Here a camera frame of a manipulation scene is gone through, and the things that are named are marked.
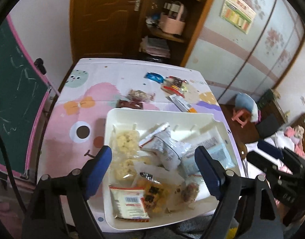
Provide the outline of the green chalkboard pink frame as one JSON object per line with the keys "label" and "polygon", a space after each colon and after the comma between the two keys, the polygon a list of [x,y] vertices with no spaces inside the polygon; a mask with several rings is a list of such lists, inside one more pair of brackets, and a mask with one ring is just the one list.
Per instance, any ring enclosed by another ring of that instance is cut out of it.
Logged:
{"label": "green chalkboard pink frame", "polygon": [[0,25],[0,135],[16,177],[29,176],[34,136],[48,91],[7,17]]}

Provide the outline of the pile of colourful candies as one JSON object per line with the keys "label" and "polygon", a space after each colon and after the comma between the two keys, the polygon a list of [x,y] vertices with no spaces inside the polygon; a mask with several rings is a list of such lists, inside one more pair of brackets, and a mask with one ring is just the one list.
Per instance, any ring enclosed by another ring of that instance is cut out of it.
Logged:
{"label": "pile of colourful candies", "polygon": [[161,84],[161,90],[167,94],[175,94],[185,98],[185,92],[187,92],[188,81],[180,79],[174,76],[168,76]]}

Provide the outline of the cartoon patterned table mat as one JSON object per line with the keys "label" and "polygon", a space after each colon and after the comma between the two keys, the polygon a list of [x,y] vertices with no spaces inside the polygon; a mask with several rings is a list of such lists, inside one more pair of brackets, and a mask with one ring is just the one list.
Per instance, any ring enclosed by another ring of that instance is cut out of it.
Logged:
{"label": "cartoon patterned table mat", "polygon": [[[162,76],[174,76],[188,82],[186,100],[196,109],[193,118],[181,116],[179,109],[168,100],[166,93],[155,81],[146,79],[148,72]],[[208,83],[200,72],[178,66],[153,62],[112,58],[83,58],[69,75],[52,110],[43,137],[37,177],[48,174],[61,177],[81,168],[103,145],[105,138],[116,126],[116,119],[108,119],[117,102],[130,90],[154,94],[154,100],[144,103],[142,111],[124,111],[122,119],[128,128],[143,131],[152,127],[158,117],[176,126],[178,139],[195,134],[208,119],[226,131],[227,149],[236,165],[238,174],[243,173],[240,156],[230,127]]]}

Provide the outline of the stack of folded papers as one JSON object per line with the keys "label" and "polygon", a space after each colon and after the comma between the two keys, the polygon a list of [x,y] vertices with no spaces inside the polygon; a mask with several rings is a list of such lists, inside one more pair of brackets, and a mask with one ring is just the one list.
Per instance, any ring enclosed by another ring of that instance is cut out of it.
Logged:
{"label": "stack of folded papers", "polygon": [[139,52],[155,57],[170,58],[170,49],[167,41],[159,38],[145,36],[140,43]]}

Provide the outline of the wall calendar poster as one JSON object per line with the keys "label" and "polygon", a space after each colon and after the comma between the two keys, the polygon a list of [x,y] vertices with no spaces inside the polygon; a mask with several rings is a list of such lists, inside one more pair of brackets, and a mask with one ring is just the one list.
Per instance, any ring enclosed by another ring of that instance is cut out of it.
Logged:
{"label": "wall calendar poster", "polygon": [[248,34],[256,12],[243,0],[224,0],[220,16],[241,32]]}

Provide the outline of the round brown cake packet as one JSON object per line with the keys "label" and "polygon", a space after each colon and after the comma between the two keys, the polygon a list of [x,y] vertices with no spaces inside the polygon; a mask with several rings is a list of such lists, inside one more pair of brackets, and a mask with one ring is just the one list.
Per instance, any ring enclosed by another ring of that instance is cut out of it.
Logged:
{"label": "round brown cake packet", "polygon": [[154,100],[155,93],[146,93],[141,90],[130,90],[128,92],[127,98],[136,102],[150,102]]}

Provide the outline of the orange fried snack bag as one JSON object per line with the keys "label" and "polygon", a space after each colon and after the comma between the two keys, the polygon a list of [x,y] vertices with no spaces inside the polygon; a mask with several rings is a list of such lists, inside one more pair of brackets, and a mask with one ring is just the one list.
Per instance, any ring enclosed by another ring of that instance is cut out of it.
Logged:
{"label": "orange fried snack bag", "polygon": [[144,189],[143,204],[149,215],[166,212],[168,201],[174,192],[173,184],[145,172],[139,172],[134,182],[135,187]]}

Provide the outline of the brown wooden door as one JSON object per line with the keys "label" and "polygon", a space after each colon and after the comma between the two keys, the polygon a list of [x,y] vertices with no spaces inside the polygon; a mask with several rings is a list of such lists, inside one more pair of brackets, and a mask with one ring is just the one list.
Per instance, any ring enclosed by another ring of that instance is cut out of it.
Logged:
{"label": "brown wooden door", "polygon": [[133,59],[139,50],[147,0],[70,0],[73,62],[81,58]]}

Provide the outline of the white orange snack packet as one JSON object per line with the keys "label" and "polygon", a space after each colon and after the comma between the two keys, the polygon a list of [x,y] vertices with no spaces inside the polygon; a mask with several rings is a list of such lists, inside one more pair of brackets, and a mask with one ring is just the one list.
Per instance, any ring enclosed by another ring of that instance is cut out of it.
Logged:
{"label": "white orange snack packet", "polygon": [[181,112],[197,113],[182,96],[172,94],[168,98]]}

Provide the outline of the clear yellow puff snack bag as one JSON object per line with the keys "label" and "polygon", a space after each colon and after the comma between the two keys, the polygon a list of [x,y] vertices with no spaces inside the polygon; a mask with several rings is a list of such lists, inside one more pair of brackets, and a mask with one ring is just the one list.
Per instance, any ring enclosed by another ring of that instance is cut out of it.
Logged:
{"label": "clear yellow puff snack bag", "polygon": [[140,134],[136,130],[119,131],[113,134],[111,143],[116,154],[134,157],[139,151]]}

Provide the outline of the pink plastic stool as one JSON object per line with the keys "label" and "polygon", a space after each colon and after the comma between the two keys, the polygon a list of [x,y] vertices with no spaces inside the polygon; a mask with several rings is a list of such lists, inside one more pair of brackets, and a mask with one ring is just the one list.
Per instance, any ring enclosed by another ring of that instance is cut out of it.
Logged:
{"label": "pink plastic stool", "polygon": [[240,124],[241,128],[251,120],[251,113],[246,109],[233,108],[232,121],[236,121]]}

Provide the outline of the white plastic storage bin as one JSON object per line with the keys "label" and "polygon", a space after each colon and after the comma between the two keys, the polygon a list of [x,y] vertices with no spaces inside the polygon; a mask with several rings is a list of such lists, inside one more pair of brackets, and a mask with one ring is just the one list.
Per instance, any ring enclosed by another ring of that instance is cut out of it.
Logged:
{"label": "white plastic storage bin", "polygon": [[215,211],[195,162],[203,146],[225,169],[240,172],[236,144],[213,113],[114,109],[105,142],[112,162],[103,180],[108,225],[118,231],[157,228]]}

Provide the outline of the dark red snack bar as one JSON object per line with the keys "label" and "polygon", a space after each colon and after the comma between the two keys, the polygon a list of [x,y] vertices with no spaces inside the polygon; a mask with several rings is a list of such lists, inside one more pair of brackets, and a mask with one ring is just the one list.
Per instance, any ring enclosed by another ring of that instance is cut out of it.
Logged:
{"label": "dark red snack bar", "polygon": [[119,100],[116,103],[116,108],[129,108],[129,109],[136,109],[136,110],[142,110],[143,104],[141,102],[136,101],[129,101],[129,100]]}

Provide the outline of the blue snack packet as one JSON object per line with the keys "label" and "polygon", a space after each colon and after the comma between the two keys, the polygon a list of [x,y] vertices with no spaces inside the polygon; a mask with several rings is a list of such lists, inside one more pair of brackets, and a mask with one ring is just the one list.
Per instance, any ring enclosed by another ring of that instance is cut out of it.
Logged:
{"label": "blue snack packet", "polygon": [[153,73],[153,72],[148,72],[144,76],[145,79],[149,79],[151,81],[155,81],[159,84],[162,84],[164,82],[164,77],[160,74]]}

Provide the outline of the white barcode snack packet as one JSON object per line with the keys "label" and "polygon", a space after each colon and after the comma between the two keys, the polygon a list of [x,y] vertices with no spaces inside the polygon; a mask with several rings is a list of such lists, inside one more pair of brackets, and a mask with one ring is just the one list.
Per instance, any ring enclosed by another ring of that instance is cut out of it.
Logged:
{"label": "white barcode snack packet", "polygon": [[110,186],[114,216],[131,222],[149,222],[150,217],[144,205],[143,188]]}

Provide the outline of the small brown pastry packet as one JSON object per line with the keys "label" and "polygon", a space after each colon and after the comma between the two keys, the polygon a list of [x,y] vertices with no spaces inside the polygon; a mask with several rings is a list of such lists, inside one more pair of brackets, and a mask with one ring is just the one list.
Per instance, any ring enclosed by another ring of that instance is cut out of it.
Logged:
{"label": "small brown pastry packet", "polygon": [[199,184],[196,182],[190,182],[187,184],[181,192],[181,200],[185,203],[193,203],[199,193]]}

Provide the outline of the white red snack bag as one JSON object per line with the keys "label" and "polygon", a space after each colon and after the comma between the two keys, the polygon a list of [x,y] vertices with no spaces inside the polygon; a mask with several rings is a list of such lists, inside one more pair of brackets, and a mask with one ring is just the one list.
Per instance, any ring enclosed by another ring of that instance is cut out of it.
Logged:
{"label": "white red snack bag", "polygon": [[191,148],[191,144],[173,139],[170,125],[165,122],[143,137],[139,141],[139,147],[142,151],[156,154],[163,167],[171,171],[181,164],[181,159]]}

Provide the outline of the blue white cushion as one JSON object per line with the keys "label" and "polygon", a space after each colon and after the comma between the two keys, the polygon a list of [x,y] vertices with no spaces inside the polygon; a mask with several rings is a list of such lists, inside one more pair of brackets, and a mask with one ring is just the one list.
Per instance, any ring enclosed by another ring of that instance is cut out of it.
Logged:
{"label": "blue white cushion", "polygon": [[245,109],[251,113],[251,122],[259,120],[259,110],[256,102],[246,93],[238,93],[235,97],[236,109]]}

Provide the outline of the pink blanket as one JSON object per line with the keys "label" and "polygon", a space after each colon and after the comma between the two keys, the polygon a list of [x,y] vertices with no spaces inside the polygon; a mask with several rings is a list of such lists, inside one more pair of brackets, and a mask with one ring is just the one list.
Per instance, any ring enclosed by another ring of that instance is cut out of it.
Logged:
{"label": "pink blanket", "polygon": [[290,138],[294,143],[294,152],[301,157],[305,156],[305,128],[297,125],[287,127],[284,132],[285,136]]}

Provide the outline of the wooden corner shelf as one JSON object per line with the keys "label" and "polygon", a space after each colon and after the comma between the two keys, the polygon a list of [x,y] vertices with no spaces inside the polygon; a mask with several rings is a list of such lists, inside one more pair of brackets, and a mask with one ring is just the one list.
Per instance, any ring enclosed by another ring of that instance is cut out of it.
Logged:
{"label": "wooden corner shelf", "polygon": [[147,0],[139,59],[184,67],[214,0]]}

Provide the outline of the large white blue packet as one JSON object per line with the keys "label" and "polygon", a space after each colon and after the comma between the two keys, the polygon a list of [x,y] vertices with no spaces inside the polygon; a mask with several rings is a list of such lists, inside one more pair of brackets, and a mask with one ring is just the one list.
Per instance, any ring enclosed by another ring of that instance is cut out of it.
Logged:
{"label": "large white blue packet", "polygon": [[203,146],[210,156],[219,161],[225,169],[236,167],[217,127],[213,127],[200,136],[191,139],[188,143],[191,144],[191,148],[181,159],[181,170],[184,177],[200,175],[199,168],[195,162],[195,150],[198,146]]}

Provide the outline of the black clip on chalkboard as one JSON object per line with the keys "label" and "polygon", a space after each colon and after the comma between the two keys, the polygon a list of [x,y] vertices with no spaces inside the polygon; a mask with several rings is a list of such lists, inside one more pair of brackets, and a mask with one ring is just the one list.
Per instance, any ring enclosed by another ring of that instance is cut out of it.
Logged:
{"label": "black clip on chalkboard", "polygon": [[34,65],[42,75],[45,75],[47,73],[46,68],[44,66],[44,62],[41,58],[37,58],[34,62]]}

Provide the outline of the pink basket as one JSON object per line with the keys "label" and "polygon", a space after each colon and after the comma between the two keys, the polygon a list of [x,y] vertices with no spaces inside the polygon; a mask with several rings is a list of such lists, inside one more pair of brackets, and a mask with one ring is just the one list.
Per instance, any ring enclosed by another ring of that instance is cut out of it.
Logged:
{"label": "pink basket", "polygon": [[187,10],[179,1],[165,3],[162,10],[158,27],[167,34],[181,35],[185,27]]}

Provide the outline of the pastel sliding wardrobe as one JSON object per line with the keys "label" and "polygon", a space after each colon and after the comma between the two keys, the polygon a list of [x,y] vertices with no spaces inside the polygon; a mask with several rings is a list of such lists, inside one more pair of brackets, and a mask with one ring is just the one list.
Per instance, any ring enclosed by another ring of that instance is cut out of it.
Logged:
{"label": "pastel sliding wardrobe", "polygon": [[305,26],[287,0],[242,0],[255,18],[243,32],[213,0],[186,67],[201,73],[214,98],[231,104],[238,93],[258,100],[276,86],[305,40]]}

